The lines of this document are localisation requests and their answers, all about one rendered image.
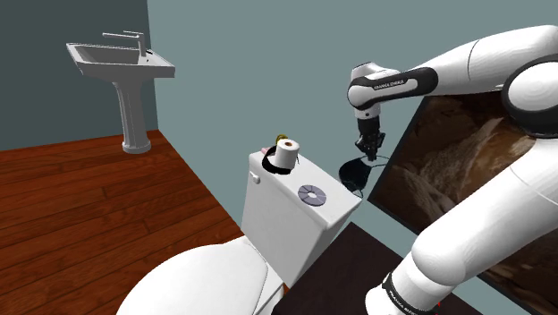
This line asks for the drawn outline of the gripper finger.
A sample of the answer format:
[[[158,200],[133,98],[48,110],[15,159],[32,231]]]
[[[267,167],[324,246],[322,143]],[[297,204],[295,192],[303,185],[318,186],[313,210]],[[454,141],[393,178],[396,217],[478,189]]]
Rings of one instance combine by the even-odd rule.
[[[365,135],[360,135],[355,141],[355,146],[366,156],[368,161],[372,160],[372,140]]]
[[[377,152],[382,147],[385,139],[385,133],[379,132],[375,135],[375,138],[371,141],[370,145],[370,160],[375,161],[377,159]]]

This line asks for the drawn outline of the grey flat disc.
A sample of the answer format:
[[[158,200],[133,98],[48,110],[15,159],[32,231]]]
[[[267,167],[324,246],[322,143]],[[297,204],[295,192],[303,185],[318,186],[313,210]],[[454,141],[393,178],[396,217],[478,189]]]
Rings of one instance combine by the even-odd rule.
[[[326,203],[326,193],[319,187],[311,184],[302,185],[298,189],[298,197],[305,204],[311,207],[321,207]]]

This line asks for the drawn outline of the white toilet paper roll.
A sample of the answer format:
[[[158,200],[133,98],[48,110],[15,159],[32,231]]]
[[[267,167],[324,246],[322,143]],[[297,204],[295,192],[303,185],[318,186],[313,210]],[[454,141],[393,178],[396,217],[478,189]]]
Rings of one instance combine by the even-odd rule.
[[[280,139],[276,144],[274,165],[292,170],[298,160],[300,145],[295,140]]]

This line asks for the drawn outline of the brown framed wall picture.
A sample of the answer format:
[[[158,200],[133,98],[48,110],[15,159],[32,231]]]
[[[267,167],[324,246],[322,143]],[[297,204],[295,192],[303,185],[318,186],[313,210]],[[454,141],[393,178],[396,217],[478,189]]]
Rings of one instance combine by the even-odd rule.
[[[369,199],[419,236],[534,142],[496,93],[427,98]],[[477,276],[535,315],[558,315],[558,229]]]

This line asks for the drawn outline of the white pedestal sink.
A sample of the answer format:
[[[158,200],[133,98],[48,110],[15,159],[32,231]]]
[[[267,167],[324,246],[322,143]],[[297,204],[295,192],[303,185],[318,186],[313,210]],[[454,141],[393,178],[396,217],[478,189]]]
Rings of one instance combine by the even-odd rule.
[[[82,75],[114,85],[123,124],[123,151],[129,154],[146,153],[151,149],[151,142],[143,115],[141,87],[145,81],[173,78],[175,66],[147,49],[142,32],[105,32],[103,37],[131,40],[138,46],[68,43],[66,48]]]

